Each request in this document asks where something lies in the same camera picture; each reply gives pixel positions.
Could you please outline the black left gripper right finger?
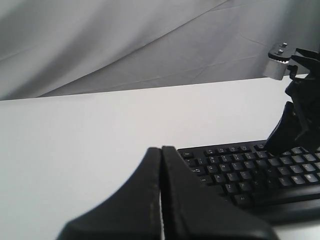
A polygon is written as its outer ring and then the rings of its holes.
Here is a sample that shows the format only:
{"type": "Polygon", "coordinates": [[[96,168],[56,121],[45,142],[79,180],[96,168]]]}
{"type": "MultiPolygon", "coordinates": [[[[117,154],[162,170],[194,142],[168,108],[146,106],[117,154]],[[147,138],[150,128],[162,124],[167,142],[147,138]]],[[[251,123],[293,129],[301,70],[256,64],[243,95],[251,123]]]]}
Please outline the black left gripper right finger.
{"type": "Polygon", "coordinates": [[[163,146],[161,207],[166,240],[274,240],[267,222],[202,184],[173,146],[163,146]]]}

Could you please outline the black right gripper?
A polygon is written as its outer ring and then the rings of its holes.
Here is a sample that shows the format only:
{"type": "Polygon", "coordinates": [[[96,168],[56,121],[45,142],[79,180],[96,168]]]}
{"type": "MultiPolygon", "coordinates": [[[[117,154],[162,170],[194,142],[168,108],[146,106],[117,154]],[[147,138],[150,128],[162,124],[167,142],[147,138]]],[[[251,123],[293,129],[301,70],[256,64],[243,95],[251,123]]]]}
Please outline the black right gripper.
{"type": "Polygon", "coordinates": [[[264,145],[264,149],[274,156],[291,150],[297,144],[309,152],[320,147],[320,54],[296,48],[290,59],[308,69],[309,74],[299,78],[297,65],[287,67],[292,82],[285,93],[292,102],[286,102],[279,122],[264,145]]]}

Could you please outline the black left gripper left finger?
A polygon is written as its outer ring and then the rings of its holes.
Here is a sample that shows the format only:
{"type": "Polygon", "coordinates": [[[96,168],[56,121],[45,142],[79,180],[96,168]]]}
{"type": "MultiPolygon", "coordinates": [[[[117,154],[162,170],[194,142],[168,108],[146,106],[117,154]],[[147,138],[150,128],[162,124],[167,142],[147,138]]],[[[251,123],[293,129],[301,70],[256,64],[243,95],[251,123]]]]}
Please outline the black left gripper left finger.
{"type": "Polygon", "coordinates": [[[69,221],[59,240],[160,240],[162,154],[147,149],[130,178],[107,200],[69,221]]]}

